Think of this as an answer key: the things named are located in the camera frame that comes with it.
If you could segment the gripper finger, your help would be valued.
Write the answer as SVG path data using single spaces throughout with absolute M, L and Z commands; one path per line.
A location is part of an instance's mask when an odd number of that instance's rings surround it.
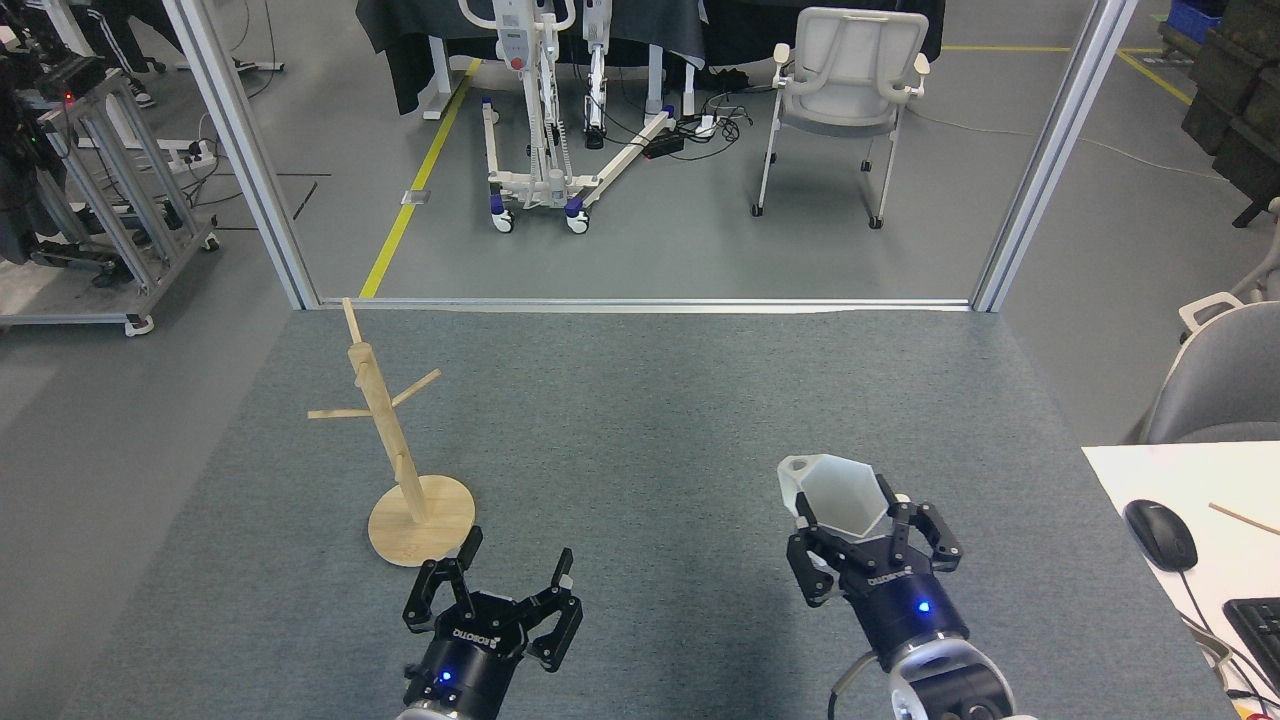
M 918 529 L 931 547 L 931 569 L 933 571 L 954 571 L 963 557 L 963 548 L 954 533 L 932 502 L 915 503 L 906 495 L 897 493 L 886 475 L 878 475 L 878 487 L 887 503 L 887 515 L 892 519 L 887 562 L 891 568 L 904 566 L 908 561 L 910 529 Z
M 453 591 L 456 605 L 463 609 L 463 616 L 474 619 L 477 615 L 465 583 L 465 571 L 471 566 L 481 543 L 481 527 L 471 527 L 454 556 L 439 560 L 429 559 L 422 564 L 402 612 L 404 625 L 412 633 L 424 633 L 431 629 L 434 596 L 439 587 L 445 583 Z
M 520 602 L 520 625 L 526 633 L 534 630 L 549 616 L 556 615 L 554 628 L 532 639 L 525 653 L 534 657 L 545 673 L 557 673 L 568 652 L 582 620 L 582 605 L 572 592 L 570 569 L 573 551 L 562 548 L 550 584 Z
M 851 544 L 818 523 L 806 497 L 796 497 L 795 503 L 797 529 L 786 544 L 786 559 L 805 602 L 820 607 L 831 597 L 847 594 L 842 577 Z

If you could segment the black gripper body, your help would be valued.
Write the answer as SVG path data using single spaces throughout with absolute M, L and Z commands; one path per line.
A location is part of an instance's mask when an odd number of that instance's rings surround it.
M 902 647 L 938 634 L 966 639 L 970 630 L 933 575 L 931 560 L 909 546 L 905 564 L 892 566 L 890 556 L 867 570 L 851 559 L 838 570 L 840 587 L 852 606 L 864 634 L 882 666 L 891 666 Z
M 495 719 L 529 642 L 518 605 L 471 593 L 477 615 L 454 605 L 435 616 L 434 638 L 419 664 L 404 669 L 403 719 Z

